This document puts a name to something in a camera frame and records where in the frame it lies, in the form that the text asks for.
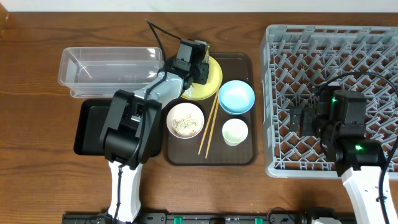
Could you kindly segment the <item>white cup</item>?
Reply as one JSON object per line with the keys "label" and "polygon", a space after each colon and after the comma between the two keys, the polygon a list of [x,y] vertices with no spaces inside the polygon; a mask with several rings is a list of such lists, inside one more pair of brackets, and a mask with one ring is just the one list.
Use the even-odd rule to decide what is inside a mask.
{"label": "white cup", "polygon": [[229,146],[237,146],[248,136],[247,124],[237,118],[229,119],[222,127],[222,135],[225,143]]}

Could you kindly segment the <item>green snack wrapper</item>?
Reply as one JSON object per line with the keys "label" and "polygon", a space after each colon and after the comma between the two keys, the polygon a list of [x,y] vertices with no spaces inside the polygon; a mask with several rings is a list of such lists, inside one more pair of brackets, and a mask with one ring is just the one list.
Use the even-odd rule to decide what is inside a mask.
{"label": "green snack wrapper", "polygon": [[210,49],[210,44],[209,44],[209,43],[206,43],[205,56],[204,56],[204,58],[203,58],[203,60],[202,60],[203,63],[209,63],[209,59],[210,59],[210,52],[209,52],[209,49]]}

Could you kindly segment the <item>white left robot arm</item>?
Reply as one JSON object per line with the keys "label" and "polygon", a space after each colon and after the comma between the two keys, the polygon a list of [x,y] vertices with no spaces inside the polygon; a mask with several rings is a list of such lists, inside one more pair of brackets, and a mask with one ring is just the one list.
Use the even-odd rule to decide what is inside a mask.
{"label": "white left robot arm", "polygon": [[160,151],[162,110],[193,82],[204,85],[208,74],[208,44],[182,40],[177,55],[166,60],[147,86],[114,94],[99,136],[112,175],[106,223],[134,222],[141,209],[143,165]]}

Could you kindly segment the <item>rice and nut leftovers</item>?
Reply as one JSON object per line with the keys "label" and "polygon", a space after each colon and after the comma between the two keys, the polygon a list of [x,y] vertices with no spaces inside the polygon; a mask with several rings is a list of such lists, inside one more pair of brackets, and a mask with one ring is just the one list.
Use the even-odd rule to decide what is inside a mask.
{"label": "rice and nut leftovers", "polygon": [[199,132],[199,129],[201,128],[201,122],[189,114],[186,115],[186,117],[174,119],[172,122],[172,127],[177,135],[188,138]]}

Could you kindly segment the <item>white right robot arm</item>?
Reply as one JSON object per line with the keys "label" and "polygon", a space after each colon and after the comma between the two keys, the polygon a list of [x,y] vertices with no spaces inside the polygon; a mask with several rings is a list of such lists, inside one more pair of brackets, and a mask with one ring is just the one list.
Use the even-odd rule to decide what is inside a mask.
{"label": "white right robot arm", "polygon": [[363,93],[323,85],[314,108],[290,110],[291,132],[318,138],[321,150],[335,164],[357,223],[397,223],[391,197],[388,161],[377,140],[366,138]]}

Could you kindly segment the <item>white bowl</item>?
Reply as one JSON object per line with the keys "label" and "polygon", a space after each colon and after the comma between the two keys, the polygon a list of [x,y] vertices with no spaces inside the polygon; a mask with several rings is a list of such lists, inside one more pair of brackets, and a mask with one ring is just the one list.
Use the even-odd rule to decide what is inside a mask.
{"label": "white bowl", "polygon": [[179,103],[167,114],[166,125],[169,132],[180,139],[195,137],[204,127],[202,110],[193,103]]}

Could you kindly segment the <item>white tissue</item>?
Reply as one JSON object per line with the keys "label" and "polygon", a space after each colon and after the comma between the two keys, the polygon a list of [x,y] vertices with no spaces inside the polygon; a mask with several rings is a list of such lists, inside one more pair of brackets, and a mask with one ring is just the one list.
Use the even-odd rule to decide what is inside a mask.
{"label": "white tissue", "polygon": [[194,86],[191,84],[190,87],[185,91],[185,94],[188,98],[192,98],[194,91]]}

